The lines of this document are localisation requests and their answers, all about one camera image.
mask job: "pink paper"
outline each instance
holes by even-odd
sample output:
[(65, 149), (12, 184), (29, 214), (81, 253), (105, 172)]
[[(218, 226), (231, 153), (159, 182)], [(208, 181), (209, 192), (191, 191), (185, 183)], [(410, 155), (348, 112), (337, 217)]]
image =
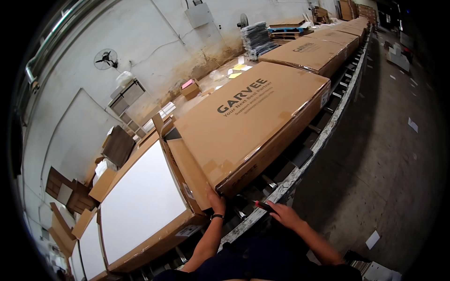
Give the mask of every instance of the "pink paper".
[(183, 86), (181, 86), (182, 89), (186, 88), (187, 86), (190, 86), (194, 83), (194, 80), (189, 80), (186, 83), (183, 84)]

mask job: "dark shirt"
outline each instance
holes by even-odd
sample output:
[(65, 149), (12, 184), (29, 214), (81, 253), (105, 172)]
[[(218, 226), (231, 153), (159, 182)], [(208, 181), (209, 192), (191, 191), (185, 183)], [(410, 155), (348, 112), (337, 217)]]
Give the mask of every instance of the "dark shirt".
[(301, 243), (290, 244), (290, 240), (254, 237), (224, 244), (221, 252), (207, 259), (194, 272), (166, 270), (153, 280), (213, 281), (251, 278), (346, 281), (362, 279), (360, 271), (351, 266), (317, 265), (309, 261)]

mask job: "barcode label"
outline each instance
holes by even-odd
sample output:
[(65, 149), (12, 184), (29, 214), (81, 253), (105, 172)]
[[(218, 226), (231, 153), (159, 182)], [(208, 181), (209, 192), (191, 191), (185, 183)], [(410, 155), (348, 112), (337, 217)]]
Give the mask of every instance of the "barcode label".
[(327, 101), (328, 101), (328, 92), (329, 92), (329, 89), (325, 93), (322, 94), (322, 99), (320, 101), (320, 108), (323, 108), (324, 105), (327, 103)]
[(186, 191), (187, 195), (189, 196), (189, 198), (195, 200), (194, 195), (192, 194), (191, 190), (189, 189), (188, 185), (183, 183), (184, 186), (184, 190)]
[(202, 228), (201, 225), (190, 224), (190, 225), (186, 226), (185, 228), (181, 229), (177, 234), (175, 234), (175, 236), (189, 237), (192, 234), (196, 233), (197, 230), (199, 230), (201, 228)]

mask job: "electrical box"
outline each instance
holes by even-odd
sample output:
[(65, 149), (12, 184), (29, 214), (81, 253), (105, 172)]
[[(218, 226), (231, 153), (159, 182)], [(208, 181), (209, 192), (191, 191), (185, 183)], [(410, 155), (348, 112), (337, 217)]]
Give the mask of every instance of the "electrical box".
[(197, 6), (190, 7), (185, 12), (191, 22), (192, 28), (197, 28), (214, 20), (208, 4), (206, 3), (201, 3)]

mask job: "warehouse floor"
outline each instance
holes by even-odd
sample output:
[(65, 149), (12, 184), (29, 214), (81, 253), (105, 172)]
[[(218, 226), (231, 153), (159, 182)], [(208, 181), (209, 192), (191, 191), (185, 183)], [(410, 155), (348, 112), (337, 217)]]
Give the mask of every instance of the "warehouse floor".
[[(405, 273), (431, 230), (444, 191), (446, 123), (423, 68), (414, 61), (410, 76), (402, 74), (380, 45), (399, 41), (393, 34), (374, 34), (368, 61), (373, 68), (366, 69), (362, 96), (347, 108), (297, 187), (293, 207), (342, 253), (352, 249)], [(369, 250), (365, 241), (374, 230), (381, 238)]]

